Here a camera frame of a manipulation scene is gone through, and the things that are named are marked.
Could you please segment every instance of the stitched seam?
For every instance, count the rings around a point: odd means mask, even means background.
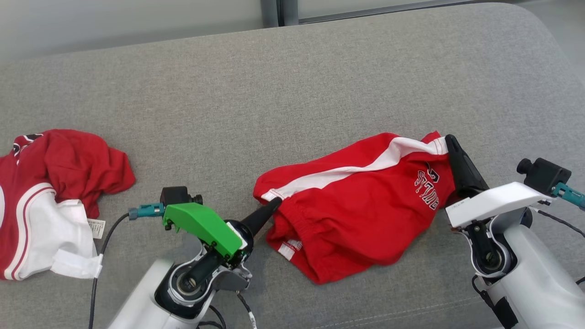
[[[394,313],[386,313],[386,314],[381,314],[379,316],[372,316],[372,317],[365,317],[365,318],[357,318],[355,320],[349,320],[349,321],[344,321],[344,322],[339,322],[339,323],[322,325],[320,327],[313,327],[311,329],[321,329],[321,328],[333,327],[334,325],[352,323],[352,322],[356,322],[356,321],[370,320],[370,319],[373,319],[373,318],[379,318],[379,317],[385,317],[385,316],[393,316],[393,315],[396,315],[396,314],[402,314],[402,313],[407,313],[407,312],[412,312],[412,311],[426,310],[426,309],[431,309],[433,307],[444,306],[444,305],[449,305],[449,304],[455,304],[455,303],[458,303],[460,301],[466,301],[466,300],[477,299],[477,298],[479,298],[479,297],[477,297],[477,296],[475,296],[475,297],[469,297],[469,298],[465,298],[465,299],[450,301],[448,303],[442,303],[442,304],[436,304],[436,305],[431,305],[431,306],[419,307],[418,309],[411,309],[411,310],[394,312]]]
[[[425,312],[420,312],[420,313],[414,313],[414,314],[409,314],[406,316],[399,316],[399,317],[392,317],[392,318],[384,318],[382,320],[376,320],[376,321],[371,321],[371,322],[366,322],[366,323],[358,323],[358,324],[352,324],[349,325],[347,327],[341,327],[339,329],[347,329],[347,328],[352,328],[352,327],[358,327],[360,325],[366,325],[366,324],[372,324],[372,323],[378,323],[378,322],[382,322],[382,321],[388,321],[388,320],[396,320],[398,318],[406,318],[406,317],[413,317],[413,316],[419,316],[421,314],[426,314],[426,313],[433,313],[433,312],[438,312],[438,311],[444,311],[444,310],[450,310],[450,309],[455,309],[457,307],[461,307],[461,306],[467,306],[467,305],[471,305],[471,304],[477,304],[477,303],[481,303],[481,300],[478,301],[474,301],[471,303],[466,303],[466,304],[461,304],[461,305],[455,305],[455,306],[450,306],[450,307],[445,307],[443,309],[438,309],[438,310],[431,310],[431,311],[425,311]]]

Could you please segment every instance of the teal connector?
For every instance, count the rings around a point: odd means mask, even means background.
[[[164,215],[164,204],[142,204],[138,208],[128,209],[128,218],[133,221],[138,217],[161,217]]]
[[[575,191],[563,183],[557,184],[551,193],[585,211],[585,195],[583,193]]]

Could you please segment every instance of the robotic arm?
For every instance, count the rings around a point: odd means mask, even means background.
[[[175,226],[201,241],[195,257],[183,264],[159,259],[130,294],[108,328],[194,329],[210,308],[218,290],[247,289],[252,274],[244,267],[254,247],[254,236],[282,200],[275,198],[242,221],[224,221],[191,198],[186,187],[166,187],[161,203],[131,210],[130,219],[163,216],[166,230]],[[255,320],[250,312],[253,327]]]
[[[566,185],[571,172],[543,159],[524,159],[524,184],[489,189],[454,136],[447,136],[456,193],[447,210],[453,230],[470,247],[475,290],[505,329],[585,328],[585,294],[529,229],[531,205],[556,197],[585,210],[583,195]],[[476,278],[483,283],[480,291]]]

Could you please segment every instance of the red garment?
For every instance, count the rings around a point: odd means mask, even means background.
[[[322,284],[398,261],[454,190],[444,137],[382,133],[273,169],[254,197],[283,199],[266,240]]]
[[[39,195],[80,199],[87,217],[96,218],[102,193],[124,191],[134,182],[127,155],[99,136],[55,129],[17,137],[0,158],[0,279],[22,279],[18,271],[30,245],[27,214]]]

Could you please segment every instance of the white care label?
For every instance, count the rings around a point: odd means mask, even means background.
[[[104,235],[104,228],[106,227],[106,221],[102,220],[92,220],[87,219],[87,223],[89,223],[91,228],[91,233],[94,236],[94,239],[101,239],[102,235]]]

